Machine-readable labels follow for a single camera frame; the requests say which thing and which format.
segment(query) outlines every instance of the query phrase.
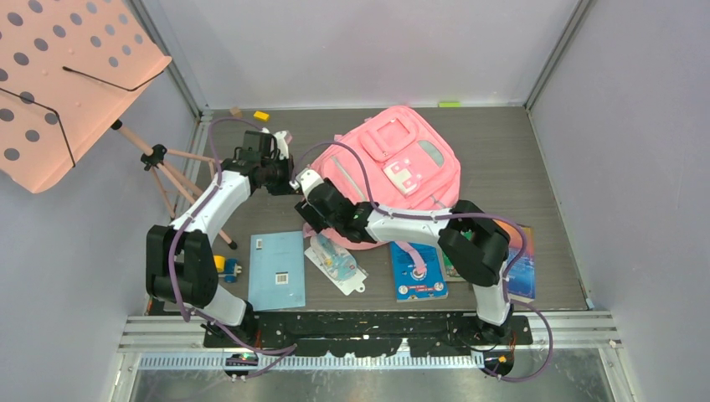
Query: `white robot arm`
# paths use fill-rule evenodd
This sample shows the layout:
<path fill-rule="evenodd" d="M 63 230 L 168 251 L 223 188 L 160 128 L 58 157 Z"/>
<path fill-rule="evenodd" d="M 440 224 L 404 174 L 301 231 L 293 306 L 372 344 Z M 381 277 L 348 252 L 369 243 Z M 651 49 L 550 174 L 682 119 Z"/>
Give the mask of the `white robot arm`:
<path fill-rule="evenodd" d="M 229 216 L 261 187 L 273 195 L 293 194 L 288 179 L 293 171 L 289 154 L 288 131 L 270 134 L 247 131 L 244 144 L 234 159 L 222 164 L 221 182 L 215 176 L 195 204 L 170 225 L 155 225 L 147 236 L 146 289 L 158 299 L 175 302 L 168 274 L 169 260 L 175 266 L 183 301 L 211 317 L 235 327 L 242 323 L 248 303 L 233 296 L 218 283 L 211 244 Z M 170 244 L 178 228 L 187 223 L 177 240 L 177 252 L 183 261 L 169 255 Z"/>
<path fill-rule="evenodd" d="M 228 326 L 239 326 L 250 305 L 219 285 L 211 244 L 229 216 L 257 188 L 265 186 L 273 195 L 303 193 L 305 199 L 296 205 L 296 210 L 316 231 L 334 228 L 353 242 L 402 240 L 438 245 L 459 274 L 473 285 L 482 325 L 490 326 L 494 338 L 505 336 L 512 309 L 502 285 L 510 240 L 503 229 L 489 219 L 434 219 L 447 214 L 482 212 L 468 201 L 459 201 L 451 209 L 433 211 L 391 209 L 383 205 L 374 208 L 369 202 L 352 204 L 327 178 L 311 169 L 289 182 L 293 160 L 287 136 L 286 131 L 273 135 L 247 131 L 244 145 L 237 148 L 239 153 L 221 165 L 222 182 L 215 178 L 195 206 L 167 227 L 156 225 L 148 232 L 146 288 L 150 295 L 175 302 L 167 268 L 172 259 L 183 301 Z M 203 203 L 206 204 L 195 213 L 196 206 Z M 393 214 L 406 214 L 414 219 Z M 175 240 L 177 228 L 186 222 L 189 224 L 184 233 Z M 466 231 L 473 234 L 471 240 L 462 234 Z M 173 241 L 177 241 L 178 254 L 180 251 L 184 254 L 183 262 L 176 262 L 175 255 L 169 255 Z"/>
<path fill-rule="evenodd" d="M 407 241 L 441 247 L 473 286 L 478 318 L 496 327 L 508 319 L 510 302 L 503 294 L 502 275 L 510 241 L 507 233 L 489 219 L 478 222 L 483 223 L 480 228 L 474 219 L 435 219 L 452 213 L 481 212 L 473 203 L 461 201 L 453 209 L 430 211 L 393 209 L 385 205 L 373 209 L 370 203 L 351 204 L 328 180 L 311 169 L 299 173 L 291 185 L 300 187 L 306 196 L 296 209 L 318 231 L 333 227 L 354 242 Z M 403 215 L 413 218 L 397 217 Z M 473 230 L 476 239 L 468 240 L 460 234 L 466 230 Z"/>

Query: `sticker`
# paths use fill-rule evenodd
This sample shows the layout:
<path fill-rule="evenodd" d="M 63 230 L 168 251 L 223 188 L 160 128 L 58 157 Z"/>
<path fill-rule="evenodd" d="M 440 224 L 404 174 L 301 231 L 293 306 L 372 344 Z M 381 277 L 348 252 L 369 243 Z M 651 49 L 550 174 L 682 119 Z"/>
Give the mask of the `sticker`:
<path fill-rule="evenodd" d="M 276 272 L 276 285 L 288 285 L 288 272 Z"/>

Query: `gray floor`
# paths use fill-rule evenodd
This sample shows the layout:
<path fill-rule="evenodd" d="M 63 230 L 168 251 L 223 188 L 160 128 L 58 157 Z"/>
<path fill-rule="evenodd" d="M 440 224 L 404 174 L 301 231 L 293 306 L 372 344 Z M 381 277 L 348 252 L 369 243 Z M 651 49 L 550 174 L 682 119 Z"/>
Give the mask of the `gray floor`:
<path fill-rule="evenodd" d="M 272 111 L 270 130 L 289 130 L 291 151 L 299 157 L 310 145 L 344 134 L 379 110 Z M 538 298 L 542 309 L 585 309 L 583 293 L 571 256 L 569 242 L 553 198 L 548 175 L 525 110 L 521 107 L 419 109 L 418 112 L 451 145 L 461 163 L 460 198 L 469 199 L 492 214 L 504 215 L 533 227 Z M 226 116 L 218 112 L 216 116 Z M 246 126 L 223 123 L 214 133 L 218 154 L 232 155 L 241 145 Z M 319 152 L 314 152 L 309 161 Z M 209 184 L 205 165 L 197 185 Z M 293 206 L 298 196 L 270 196 L 257 191 L 241 205 L 224 226 L 240 245 L 232 251 L 215 240 L 214 253 L 236 257 L 244 273 L 235 284 L 224 284 L 235 295 L 247 298 L 249 244 L 254 234 L 300 230 L 301 217 Z M 344 296 L 306 259 L 305 310 L 439 310 L 473 309 L 473 293 L 466 283 L 450 283 L 449 296 L 435 301 L 397 303 L 388 247 L 355 251 L 353 255 L 368 272 L 364 293 Z"/>

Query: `blue book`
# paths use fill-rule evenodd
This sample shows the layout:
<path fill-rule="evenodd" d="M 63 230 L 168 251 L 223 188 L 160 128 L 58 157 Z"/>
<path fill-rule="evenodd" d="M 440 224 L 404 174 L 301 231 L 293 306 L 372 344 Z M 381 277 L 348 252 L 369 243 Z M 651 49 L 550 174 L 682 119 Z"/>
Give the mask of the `blue book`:
<path fill-rule="evenodd" d="M 440 299 L 449 295 L 449 287 L 441 274 L 443 260 L 439 251 L 430 245 L 410 243 L 419 252 L 426 264 L 426 275 L 414 277 L 414 262 L 409 254 L 391 242 L 392 269 L 394 270 L 394 290 L 397 302 Z"/>
<path fill-rule="evenodd" d="M 522 239 L 520 234 L 503 222 L 497 222 L 510 236 L 510 246 L 508 248 L 508 263 L 511 262 L 512 258 L 520 251 L 522 247 Z M 521 225 L 522 229 L 525 231 L 527 236 L 527 250 L 525 254 L 522 255 L 520 260 L 516 261 L 515 265 L 511 268 L 508 276 L 510 281 L 508 282 L 508 291 L 510 296 L 524 302 L 532 302 L 535 300 L 535 242 L 533 239 L 533 228 L 529 226 Z M 471 234 L 465 234 L 467 239 L 471 238 Z M 456 272 L 451 261 L 444 255 L 444 270 L 442 270 L 444 278 L 446 281 L 465 281 L 464 278 L 459 276 Z"/>
<path fill-rule="evenodd" d="M 249 302 L 255 312 L 306 305 L 303 233 L 253 234 Z"/>

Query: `yellow block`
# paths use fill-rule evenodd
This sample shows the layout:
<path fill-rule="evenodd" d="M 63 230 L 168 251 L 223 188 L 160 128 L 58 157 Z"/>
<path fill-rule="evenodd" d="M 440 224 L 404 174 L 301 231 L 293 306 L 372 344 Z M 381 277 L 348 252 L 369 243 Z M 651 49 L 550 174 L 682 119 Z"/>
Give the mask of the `yellow block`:
<path fill-rule="evenodd" d="M 221 274 L 222 272 L 224 272 L 224 264 L 226 264 L 226 263 L 227 263 L 227 259 L 224 258 L 223 256 L 216 255 L 214 257 L 214 266 L 217 267 L 218 273 Z"/>
<path fill-rule="evenodd" d="M 264 113 L 263 111 L 255 111 L 255 112 L 254 112 L 254 118 L 255 118 L 256 120 L 261 120 L 261 121 L 263 121 L 264 123 L 266 123 L 267 121 L 269 121 L 269 119 L 271 118 L 271 116 L 269 116 L 269 113 Z"/>

